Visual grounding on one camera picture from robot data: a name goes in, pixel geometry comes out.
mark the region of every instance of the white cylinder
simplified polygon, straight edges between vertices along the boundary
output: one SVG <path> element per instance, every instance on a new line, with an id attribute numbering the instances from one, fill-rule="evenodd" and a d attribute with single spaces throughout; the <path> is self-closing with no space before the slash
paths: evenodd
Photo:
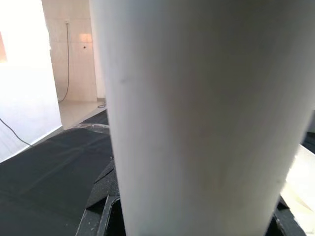
<path id="1" fill-rule="evenodd" d="M 315 101 L 315 2 L 91 0 L 128 236 L 262 236 Z"/>

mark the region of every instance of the white wall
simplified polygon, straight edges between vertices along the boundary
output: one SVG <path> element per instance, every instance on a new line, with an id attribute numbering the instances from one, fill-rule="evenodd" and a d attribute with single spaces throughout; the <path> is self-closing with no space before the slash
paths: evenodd
<path id="1" fill-rule="evenodd" d="M 0 31 L 7 56 L 0 63 L 0 118 L 33 144 L 61 127 L 41 1 L 0 0 Z M 25 148 L 0 123 L 0 162 Z"/>
<path id="2" fill-rule="evenodd" d="M 51 59 L 59 99 L 66 93 L 68 62 L 66 22 L 69 23 L 67 100 L 96 101 L 95 67 L 89 0 L 42 0 L 50 35 Z"/>
<path id="3" fill-rule="evenodd" d="M 101 66 L 101 53 L 99 50 L 99 31 L 97 30 L 96 22 L 94 20 L 94 14 L 96 14 L 97 9 L 93 8 L 90 4 L 91 12 L 91 26 L 92 26 L 92 36 L 93 36 L 93 49 L 94 49 L 94 64 L 95 64 L 95 79 L 96 79 L 96 92 L 98 98 L 105 98 L 105 71 Z"/>

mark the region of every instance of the white surface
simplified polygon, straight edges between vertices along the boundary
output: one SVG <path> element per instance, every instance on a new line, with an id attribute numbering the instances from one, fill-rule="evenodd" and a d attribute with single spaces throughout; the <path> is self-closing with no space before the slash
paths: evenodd
<path id="1" fill-rule="evenodd" d="M 0 117 L 33 144 L 61 126 L 41 1 L 1 0 L 0 22 Z M 26 147 L 0 123 L 0 162 Z"/>
<path id="2" fill-rule="evenodd" d="M 90 7 L 91 11 L 91 26 L 92 26 L 92 35 L 94 40 L 94 65 L 95 65 L 95 79 L 96 79 L 96 92 L 98 98 L 105 98 L 106 92 L 105 92 L 105 71 L 103 71 L 103 68 L 101 66 L 100 57 L 102 56 L 100 53 L 100 50 L 98 48 L 98 38 L 99 36 L 97 27 L 95 26 L 96 22 L 94 20 L 94 11 L 97 11 L 97 9 L 94 9 L 93 7 Z"/>
<path id="3" fill-rule="evenodd" d="M 299 147 L 281 192 L 307 236 L 315 235 L 315 155 Z"/>
<path id="4" fill-rule="evenodd" d="M 315 101 L 315 2 L 92 0 L 129 236 L 263 236 Z"/>
<path id="5" fill-rule="evenodd" d="M 51 57 L 59 100 L 64 97 L 67 88 L 65 23 L 69 22 L 70 83 L 66 100 L 96 102 L 89 0 L 42 0 L 42 2 L 50 35 Z"/>
<path id="6" fill-rule="evenodd" d="M 312 211 L 315 211 L 315 155 L 300 146 L 286 182 Z"/>

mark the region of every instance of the black cable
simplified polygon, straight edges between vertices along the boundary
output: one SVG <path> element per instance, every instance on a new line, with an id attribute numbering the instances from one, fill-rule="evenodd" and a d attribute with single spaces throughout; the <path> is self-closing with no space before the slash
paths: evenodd
<path id="1" fill-rule="evenodd" d="M 30 147 L 33 147 L 33 145 L 31 145 L 31 144 L 25 142 L 24 140 L 22 140 L 22 139 L 14 132 L 14 130 L 13 130 L 9 125 L 7 125 L 1 118 L 0 118 L 0 121 L 1 121 L 9 130 L 11 130 L 11 131 L 13 132 L 13 134 L 14 134 L 21 142 L 27 144 L 27 145 L 30 146 Z"/>
<path id="2" fill-rule="evenodd" d="M 69 66 L 69 29 L 68 29 L 68 25 L 69 23 L 65 24 L 67 27 L 67 51 L 68 51 L 68 85 L 67 85 L 67 91 L 65 92 L 65 96 L 63 97 L 62 100 L 58 101 L 59 103 L 61 103 L 62 101 L 64 101 L 65 97 L 67 97 L 68 94 L 68 90 L 69 90 L 69 80 L 70 80 L 70 66 Z"/>

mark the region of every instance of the black rubber surface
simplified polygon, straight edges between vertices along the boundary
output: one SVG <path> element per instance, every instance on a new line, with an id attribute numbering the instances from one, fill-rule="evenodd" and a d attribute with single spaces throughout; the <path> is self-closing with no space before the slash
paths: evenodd
<path id="1" fill-rule="evenodd" d="M 108 116 L 107 116 L 107 110 L 102 111 L 98 113 L 97 115 L 86 119 L 82 122 L 85 123 L 91 123 L 91 124 L 107 124 L 108 125 Z"/>
<path id="2" fill-rule="evenodd" d="M 96 179 L 87 202 L 87 208 L 106 199 L 107 196 L 119 196 L 118 181 L 114 160 Z"/>
<path id="3" fill-rule="evenodd" d="M 290 209 L 276 209 L 274 213 L 278 227 L 281 228 L 283 236 L 306 236 L 301 227 L 297 224 Z"/>
<path id="4" fill-rule="evenodd" d="M 0 234 L 74 236 L 111 156 L 108 135 L 73 129 L 1 163 Z"/>
<path id="5" fill-rule="evenodd" d="M 302 145 L 310 150 L 312 153 L 315 153 L 315 133 L 307 133 Z"/>

